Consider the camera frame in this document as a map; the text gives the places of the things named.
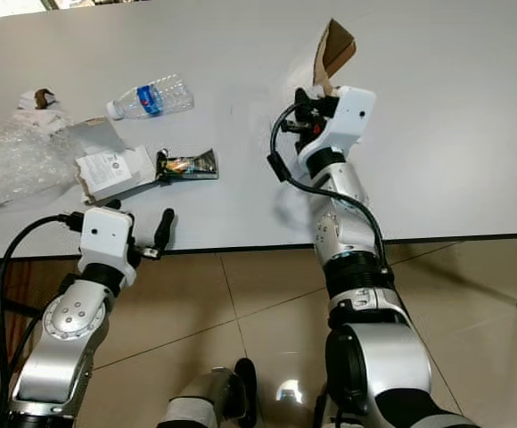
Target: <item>bottle cap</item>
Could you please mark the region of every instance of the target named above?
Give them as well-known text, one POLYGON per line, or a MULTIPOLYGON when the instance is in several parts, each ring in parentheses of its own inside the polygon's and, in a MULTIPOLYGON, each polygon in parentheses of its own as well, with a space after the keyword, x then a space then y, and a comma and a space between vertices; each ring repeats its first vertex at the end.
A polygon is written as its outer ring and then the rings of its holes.
POLYGON ((124 110, 117 105, 115 102, 110 101, 106 103, 106 110, 108 111, 108 115, 114 120, 124 119, 124 110))

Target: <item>bubble wrap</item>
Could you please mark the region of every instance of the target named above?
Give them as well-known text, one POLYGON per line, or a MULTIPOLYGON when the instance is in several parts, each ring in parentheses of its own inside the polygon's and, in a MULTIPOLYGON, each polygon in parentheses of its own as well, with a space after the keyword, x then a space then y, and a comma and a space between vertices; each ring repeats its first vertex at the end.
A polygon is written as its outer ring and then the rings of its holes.
POLYGON ((0 122, 0 203, 75 181, 81 146, 62 111, 16 111, 0 122))

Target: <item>paper packaging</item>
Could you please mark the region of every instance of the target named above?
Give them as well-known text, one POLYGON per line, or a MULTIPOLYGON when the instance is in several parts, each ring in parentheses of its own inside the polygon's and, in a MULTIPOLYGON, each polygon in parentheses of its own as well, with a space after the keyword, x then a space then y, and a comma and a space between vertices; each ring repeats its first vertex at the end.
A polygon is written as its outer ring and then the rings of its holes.
POLYGON ((336 20, 330 20, 316 49, 312 84, 321 86, 325 95, 331 95, 333 87, 330 84, 330 77, 336 74, 355 53, 354 37, 336 20))
POLYGON ((127 148, 106 118, 79 123, 70 127, 70 132, 86 153, 75 160, 83 202, 108 199, 155 179, 155 167, 145 147, 127 148))

